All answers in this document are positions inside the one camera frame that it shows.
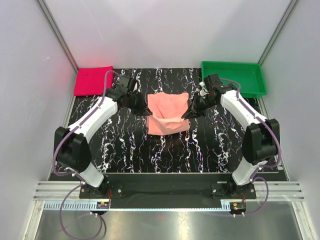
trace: green basket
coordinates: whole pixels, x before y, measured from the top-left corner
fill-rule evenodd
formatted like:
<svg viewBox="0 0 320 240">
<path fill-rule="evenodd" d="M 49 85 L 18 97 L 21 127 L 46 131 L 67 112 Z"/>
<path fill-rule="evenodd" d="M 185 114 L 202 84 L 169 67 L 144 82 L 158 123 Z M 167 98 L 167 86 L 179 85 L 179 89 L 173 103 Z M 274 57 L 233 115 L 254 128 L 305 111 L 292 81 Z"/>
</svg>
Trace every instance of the green basket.
<svg viewBox="0 0 320 240">
<path fill-rule="evenodd" d="M 267 94 L 264 74 L 258 63 L 203 61 L 202 80 L 211 74 L 221 79 L 230 79 L 241 84 L 240 93 L 244 98 L 261 98 Z"/>
</svg>

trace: black marble table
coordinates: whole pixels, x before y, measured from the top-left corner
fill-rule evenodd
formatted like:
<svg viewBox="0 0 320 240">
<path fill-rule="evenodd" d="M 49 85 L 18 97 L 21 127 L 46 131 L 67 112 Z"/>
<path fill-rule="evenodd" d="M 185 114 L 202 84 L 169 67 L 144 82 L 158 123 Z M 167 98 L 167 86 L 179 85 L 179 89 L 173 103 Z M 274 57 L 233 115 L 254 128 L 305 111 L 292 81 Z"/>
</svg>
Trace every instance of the black marble table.
<svg viewBox="0 0 320 240">
<path fill-rule="evenodd" d="M 200 68 L 116 69 L 136 78 L 142 93 L 189 93 L 201 80 Z M 81 118 L 98 96 L 77 97 L 69 124 Z M 256 99 L 247 101 L 259 111 Z M 148 135 L 146 117 L 123 108 L 109 118 L 92 137 L 92 162 L 103 173 L 215 173 L 233 172 L 242 159 L 244 130 L 223 107 L 207 110 L 207 116 L 191 119 L 190 130 L 166 136 Z"/>
</svg>

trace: white wall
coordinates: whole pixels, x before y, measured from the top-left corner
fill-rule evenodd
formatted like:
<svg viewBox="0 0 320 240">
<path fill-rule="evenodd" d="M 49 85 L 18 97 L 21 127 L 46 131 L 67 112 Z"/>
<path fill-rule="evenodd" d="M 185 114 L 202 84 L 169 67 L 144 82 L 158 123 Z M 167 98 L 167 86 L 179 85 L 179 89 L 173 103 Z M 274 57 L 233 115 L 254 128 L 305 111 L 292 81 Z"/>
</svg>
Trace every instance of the white wall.
<svg viewBox="0 0 320 240">
<path fill-rule="evenodd" d="M 75 73 L 34 0 L 0 2 L 0 238 L 20 239 Z"/>
<path fill-rule="evenodd" d="M 302 0 L 262 66 L 271 116 L 292 180 L 299 181 L 320 237 L 320 1 Z"/>
<path fill-rule="evenodd" d="M 290 0 L 45 0 L 80 67 L 258 62 Z"/>
</svg>

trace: folded cloth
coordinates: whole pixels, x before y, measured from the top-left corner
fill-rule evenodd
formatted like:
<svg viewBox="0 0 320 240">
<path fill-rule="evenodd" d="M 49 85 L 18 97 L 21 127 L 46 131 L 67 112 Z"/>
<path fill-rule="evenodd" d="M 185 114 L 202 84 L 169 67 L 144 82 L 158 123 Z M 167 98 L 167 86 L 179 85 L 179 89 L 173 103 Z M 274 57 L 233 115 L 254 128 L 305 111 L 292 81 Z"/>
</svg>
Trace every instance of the folded cloth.
<svg viewBox="0 0 320 240">
<path fill-rule="evenodd" d="M 147 134 L 169 135 L 189 130 L 189 121 L 181 119 L 188 108 L 189 94 L 148 94 L 148 107 L 152 116 L 146 120 Z"/>
<path fill-rule="evenodd" d="M 80 68 L 75 80 L 74 96 L 101 95 L 104 92 L 105 74 L 112 66 L 96 68 Z M 106 88 L 111 88 L 114 80 L 113 72 L 108 74 Z"/>
</svg>

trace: salmon pink towel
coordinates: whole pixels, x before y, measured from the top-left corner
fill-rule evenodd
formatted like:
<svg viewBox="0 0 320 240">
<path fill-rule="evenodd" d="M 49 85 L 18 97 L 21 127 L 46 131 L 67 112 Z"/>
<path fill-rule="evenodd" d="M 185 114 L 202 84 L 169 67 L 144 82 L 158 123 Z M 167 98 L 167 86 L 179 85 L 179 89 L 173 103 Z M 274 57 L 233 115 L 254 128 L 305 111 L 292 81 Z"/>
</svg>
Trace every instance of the salmon pink towel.
<svg viewBox="0 0 320 240">
<path fill-rule="evenodd" d="M 189 94 L 148 94 L 148 116 L 146 127 L 150 135 L 169 135 L 189 130 L 189 120 L 181 119 L 188 108 Z"/>
</svg>

